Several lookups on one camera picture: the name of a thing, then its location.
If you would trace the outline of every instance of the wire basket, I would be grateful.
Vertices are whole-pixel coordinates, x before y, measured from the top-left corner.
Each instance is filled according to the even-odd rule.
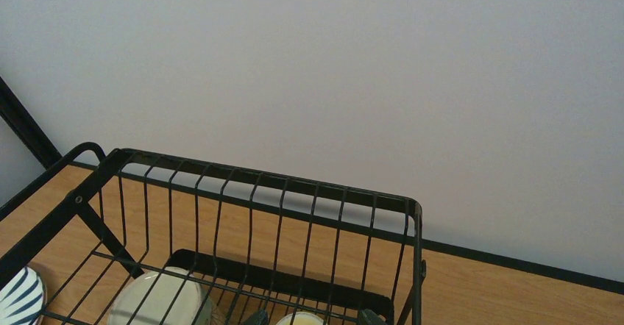
[[[92,171],[73,163],[86,151],[100,161]],[[420,324],[425,262],[413,199],[134,149],[105,156],[84,143],[0,210],[0,231],[17,230],[11,221],[32,214],[28,201],[67,171],[81,177],[63,181],[66,196],[0,250],[0,289],[46,252],[47,263],[71,264],[49,271],[63,281],[49,286],[44,318],[105,323],[132,278],[156,271],[199,283],[225,324],[258,310],[271,324],[299,311],[361,324],[364,310],[388,325]],[[59,250],[69,256],[58,260]]]

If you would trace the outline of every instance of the blue striped plate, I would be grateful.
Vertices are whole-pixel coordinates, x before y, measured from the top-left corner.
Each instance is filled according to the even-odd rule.
[[[37,314],[46,301],[46,288],[39,274],[31,268],[22,268],[0,290],[0,324],[38,324]]]

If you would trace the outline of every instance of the wood grain floor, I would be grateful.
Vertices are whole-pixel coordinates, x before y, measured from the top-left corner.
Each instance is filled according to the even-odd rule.
[[[33,197],[23,203],[12,215],[0,223],[0,254],[4,254],[30,228],[47,214],[65,195],[84,179],[90,171],[67,167]],[[144,255],[143,263],[160,267],[169,257],[169,195],[166,189],[149,186],[149,223],[143,201],[143,184],[124,179],[124,202],[127,248],[135,259]],[[121,206],[117,179],[111,180],[103,190],[104,220],[124,239],[121,225]],[[195,201],[185,193],[174,192],[173,250],[196,247]],[[98,200],[92,201],[97,207]],[[215,201],[199,201],[200,251],[214,252],[216,226]],[[277,234],[277,216],[253,212],[252,263],[270,267],[273,263]],[[221,207],[219,236],[216,253],[220,257],[244,260],[249,236],[249,210],[234,205]],[[149,240],[146,239],[149,228]],[[285,218],[280,237],[278,269],[300,272],[308,224]],[[336,231],[324,226],[312,228],[310,257],[307,275],[328,280],[333,260]],[[77,269],[79,264],[97,244],[95,237],[75,218],[33,260],[42,273],[50,294]],[[391,294],[400,245],[383,240],[373,240],[370,264],[366,273],[366,288],[386,295]],[[407,248],[405,255],[413,250]],[[341,232],[336,267],[337,283],[359,287],[363,276],[362,265],[366,253],[366,237]],[[542,276],[523,273],[473,260],[446,254],[424,251],[428,262],[428,275],[423,286],[424,324],[624,324],[624,296],[574,285]],[[411,282],[411,258],[404,257],[401,265],[395,309],[400,311]],[[116,262],[102,257],[89,257],[80,271],[71,279],[50,310],[87,323],[96,322],[118,289],[123,287],[127,272]],[[211,293],[219,309],[230,310],[232,293]],[[316,302],[306,304],[316,306]],[[258,299],[236,302],[233,322],[250,314],[260,306]],[[273,312],[272,324],[292,309],[282,305],[269,306]],[[99,319],[105,324],[107,313]],[[45,324],[61,321],[47,318]]]

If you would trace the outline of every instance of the white wall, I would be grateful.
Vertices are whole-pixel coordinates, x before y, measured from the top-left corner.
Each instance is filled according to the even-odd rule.
[[[425,237],[624,281],[624,0],[0,0],[61,151],[413,196]]]
[[[43,166],[28,148],[0,119],[0,208],[33,179],[43,173]]]

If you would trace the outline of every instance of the plate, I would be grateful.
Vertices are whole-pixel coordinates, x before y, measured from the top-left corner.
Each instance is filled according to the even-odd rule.
[[[294,316],[293,325],[323,325],[323,319],[311,312],[294,312],[283,317],[277,325],[290,325]]]
[[[126,325],[130,319],[132,325],[208,324],[213,304],[210,298],[205,298],[201,285],[184,281],[187,270],[173,267],[165,270],[180,276],[150,271],[132,281],[115,299],[108,325]]]
[[[36,319],[46,302],[46,287],[35,270],[22,268],[0,290],[0,324],[39,324]]]

